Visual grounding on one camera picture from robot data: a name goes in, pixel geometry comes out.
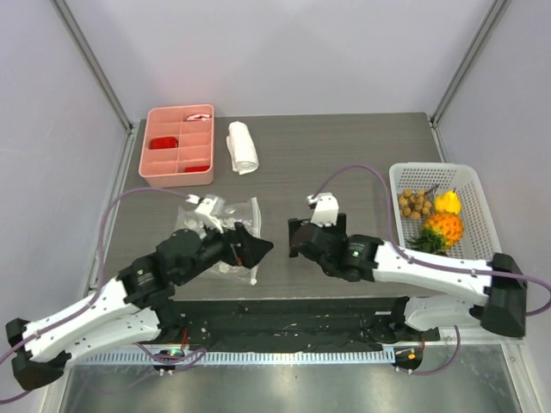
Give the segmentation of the fake longan bunch with stem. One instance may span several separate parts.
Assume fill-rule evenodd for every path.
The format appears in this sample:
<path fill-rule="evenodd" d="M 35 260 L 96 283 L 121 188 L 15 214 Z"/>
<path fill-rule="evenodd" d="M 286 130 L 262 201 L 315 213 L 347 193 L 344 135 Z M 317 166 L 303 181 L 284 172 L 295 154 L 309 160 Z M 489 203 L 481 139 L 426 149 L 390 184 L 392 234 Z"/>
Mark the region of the fake longan bunch with stem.
<path fill-rule="evenodd" d="M 438 188 L 437 184 L 428 189 L 404 189 L 397 195 L 400 216 L 414 220 L 429 217 L 434 212 L 434 199 Z"/>

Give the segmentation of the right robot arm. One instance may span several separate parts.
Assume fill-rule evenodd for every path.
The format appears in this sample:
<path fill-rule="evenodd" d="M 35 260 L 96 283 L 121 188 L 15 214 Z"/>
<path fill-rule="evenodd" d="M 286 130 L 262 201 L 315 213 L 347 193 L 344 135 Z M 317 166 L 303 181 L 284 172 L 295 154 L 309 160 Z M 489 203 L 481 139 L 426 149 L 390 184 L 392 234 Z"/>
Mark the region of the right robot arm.
<path fill-rule="evenodd" d="M 527 286 L 512 279 L 518 267 L 505 254 L 489 262 L 396 250 L 388 241 L 346 233 L 346 216 L 334 225 L 288 220 L 289 254 L 317 263 L 324 274 L 349 282 L 403 283 L 435 291 L 432 297 L 399 297 L 388 327 L 400 340 L 435 328 L 479 325 L 495 335 L 526 332 Z"/>

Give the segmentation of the polka dot zip top bag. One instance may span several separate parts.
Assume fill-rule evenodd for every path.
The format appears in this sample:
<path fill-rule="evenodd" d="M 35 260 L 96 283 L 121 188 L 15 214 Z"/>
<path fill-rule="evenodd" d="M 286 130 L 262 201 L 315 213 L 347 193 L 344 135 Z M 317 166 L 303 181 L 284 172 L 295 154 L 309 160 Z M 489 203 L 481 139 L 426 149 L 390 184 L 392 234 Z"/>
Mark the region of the polka dot zip top bag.
<path fill-rule="evenodd" d="M 261 235 L 262 215 L 257 197 L 252 197 L 244 202 L 226 204 L 221 211 L 220 220 L 225 227 L 233 229 L 236 223 L 241 223 L 254 237 L 260 237 Z M 200 237 L 206 236 L 202 222 L 196 213 L 179 206 L 174 230 L 185 229 L 197 232 Z M 257 271 L 258 267 L 248 269 L 218 262 L 202 273 L 200 277 L 210 280 L 231 280 L 255 286 L 257 284 Z"/>

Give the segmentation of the orange fake pineapple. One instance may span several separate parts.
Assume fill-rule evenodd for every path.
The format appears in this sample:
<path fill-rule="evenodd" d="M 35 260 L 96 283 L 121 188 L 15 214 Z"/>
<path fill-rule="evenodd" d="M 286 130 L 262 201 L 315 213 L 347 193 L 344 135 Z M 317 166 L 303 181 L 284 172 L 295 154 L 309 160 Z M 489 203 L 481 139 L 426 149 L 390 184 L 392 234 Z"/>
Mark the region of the orange fake pineapple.
<path fill-rule="evenodd" d="M 412 250 L 433 255 L 446 255 L 463 236 L 463 223 L 452 213 L 433 213 L 422 224 L 420 233 L 408 240 Z"/>

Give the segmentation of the yellow fake pear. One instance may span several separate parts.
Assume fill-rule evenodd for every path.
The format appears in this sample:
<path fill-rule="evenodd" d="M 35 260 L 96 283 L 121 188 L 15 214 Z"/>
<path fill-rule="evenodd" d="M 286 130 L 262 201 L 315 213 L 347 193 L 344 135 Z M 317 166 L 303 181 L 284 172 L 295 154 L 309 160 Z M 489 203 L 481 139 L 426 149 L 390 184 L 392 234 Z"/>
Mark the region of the yellow fake pear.
<path fill-rule="evenodd" d="M 452 213 L 459 215 L 461 212 L 461 201 L 454 190 L 439 194 L 434 199 L 434 210 L 436 213 Z"/>

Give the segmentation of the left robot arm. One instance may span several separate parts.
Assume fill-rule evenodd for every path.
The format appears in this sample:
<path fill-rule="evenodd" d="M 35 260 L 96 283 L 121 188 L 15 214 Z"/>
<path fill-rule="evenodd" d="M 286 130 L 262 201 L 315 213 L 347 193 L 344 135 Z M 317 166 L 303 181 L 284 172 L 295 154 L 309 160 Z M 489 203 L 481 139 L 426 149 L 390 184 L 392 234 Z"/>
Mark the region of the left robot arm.
<path fill-rule="evenodd" d="M 15 347 L 16 382 L 33 391 L 93 354 L 134 343 L 176 342 L 184 328 L 171 299 L 177 287 L 218 262 L 254 268 L 273 247 L 240 223 L 221 232 L 209 230 L 205 237 L 191 230 L 173 232 L 96 294 L 38 321 L 9 321 L 6 335 Z"/>

